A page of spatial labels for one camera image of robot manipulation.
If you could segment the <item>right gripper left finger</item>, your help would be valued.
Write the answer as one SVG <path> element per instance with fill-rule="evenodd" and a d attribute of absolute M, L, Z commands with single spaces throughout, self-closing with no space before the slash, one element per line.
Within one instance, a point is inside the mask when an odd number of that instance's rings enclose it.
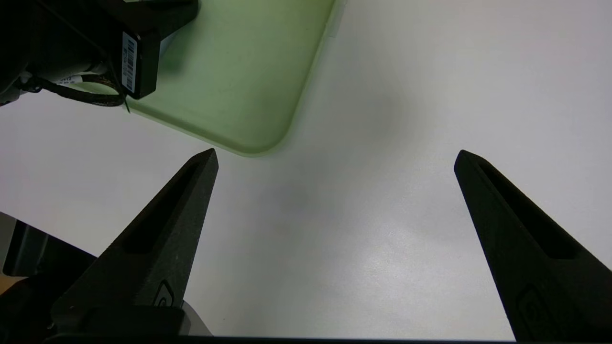
<path fill-rule="evenodd" d="M 184 335 L 182 309 L 219 164 L 190 158 L 52 306 L 62 335 Z"/>

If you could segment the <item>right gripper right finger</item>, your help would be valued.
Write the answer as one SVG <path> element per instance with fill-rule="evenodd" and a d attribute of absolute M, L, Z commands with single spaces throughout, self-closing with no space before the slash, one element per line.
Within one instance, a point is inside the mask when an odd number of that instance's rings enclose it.
<path fill-rule="evenodd" d="M 610 342 L 612 273 L 481 156 L 453 170 L 518 342 Z"/>

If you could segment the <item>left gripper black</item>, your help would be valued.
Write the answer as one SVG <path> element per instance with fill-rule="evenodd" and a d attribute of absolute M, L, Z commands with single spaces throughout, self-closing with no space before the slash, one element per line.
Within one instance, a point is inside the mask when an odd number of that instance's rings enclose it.
<path fill-rule="evenodd" d="M 162 39 L 192 22 L 198 0 L 125 0 L 109 10 L 109 57 L 123 94 L 142 99 L 156 90 Z"/>

